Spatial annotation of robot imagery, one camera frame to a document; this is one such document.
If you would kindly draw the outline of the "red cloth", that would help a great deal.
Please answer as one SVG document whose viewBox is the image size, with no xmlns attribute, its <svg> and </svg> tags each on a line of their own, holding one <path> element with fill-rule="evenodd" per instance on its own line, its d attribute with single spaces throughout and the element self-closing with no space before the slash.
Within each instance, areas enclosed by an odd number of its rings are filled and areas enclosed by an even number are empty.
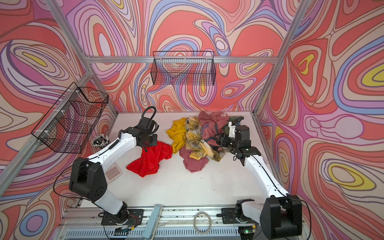
<svg viewBox="0 0 384 240">
<path fill-rule="evenodd" d="M 141 156 L 126 166 L 126 169 L 144 178 L 154 175 L 160 168 L 162 160 L 168 160 L 173 155 L 173 148 L 163 142 L 157 142 L 156 146 L 142 149 Z"/>
</svg>

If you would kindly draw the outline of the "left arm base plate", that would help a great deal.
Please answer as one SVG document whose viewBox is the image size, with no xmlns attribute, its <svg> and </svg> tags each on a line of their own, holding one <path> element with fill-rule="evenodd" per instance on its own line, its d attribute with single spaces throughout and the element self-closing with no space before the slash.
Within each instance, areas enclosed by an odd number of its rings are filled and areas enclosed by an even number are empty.
<svg viewBox="0 0 384 240">
<path fill-rule="evenodd" d="M 142 224 L 144 209 L 128 209 L 128 214 L 123 217 L 113 216 L 107 212 L 101 212 L 98 217 L 102 218 L 103 226 L 139 226 Z"/>
</svg>

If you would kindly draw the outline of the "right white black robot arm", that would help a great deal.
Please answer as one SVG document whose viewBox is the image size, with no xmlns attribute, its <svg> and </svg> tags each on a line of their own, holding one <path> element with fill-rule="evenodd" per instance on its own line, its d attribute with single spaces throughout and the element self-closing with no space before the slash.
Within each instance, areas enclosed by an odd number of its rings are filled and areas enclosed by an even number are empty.
<svg viewBox="0 0 384 240">
<path fill-rule="evenodd" d="M 264 198 L 262 206 L 253 199 L 238 200 L 235 219 L 240 223 L 249 220 L 258 223 L 269 240 L 300 236 L 303 229 L 301 200 L 290 195 L 268 169 L 261 152 L 252 146 L 249 127 L 232 122 L 228 127 L 228 132 L 218 134 L 217 144 L 228 148 L 234 159 L 240 160 L 256 179 Z"/>
</svg>

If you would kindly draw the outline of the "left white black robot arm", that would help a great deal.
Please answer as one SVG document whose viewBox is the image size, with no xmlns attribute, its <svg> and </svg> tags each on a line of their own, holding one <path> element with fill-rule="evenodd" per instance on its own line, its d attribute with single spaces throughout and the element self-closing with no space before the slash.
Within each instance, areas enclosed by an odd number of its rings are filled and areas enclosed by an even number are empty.
<svg viewBox="0 0 384 240">
<path fill-rule="evenodd" d="M 77 158 L 72 165 L 69 190 L 101 208 L 117 225 L 125 224 L 130 214 L 127 204 L 108 189 L 105 172 L 135 147 L 147 151 L 157 145 L 156 112 L 156 107 L 146 108 L 136 126 L 120 130 L 115 141 L 87 158 Z"/>
</svg>

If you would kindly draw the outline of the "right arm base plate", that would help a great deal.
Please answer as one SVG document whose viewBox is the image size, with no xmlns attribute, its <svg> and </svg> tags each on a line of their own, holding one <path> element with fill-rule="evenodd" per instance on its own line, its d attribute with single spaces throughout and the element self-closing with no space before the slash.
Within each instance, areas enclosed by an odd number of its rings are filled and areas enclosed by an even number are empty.
<svg viewBox="0 0 384 240">
<path fill-rule="evenodd" d="M 217 214 L 218 218 L 222 219 L 223 224 L 241 224 L 241 225 L 255 225 L 256 222 L 252 219 L 241 219 L 235 208 L 222 208 L 221 212 Z"/>
</svg>

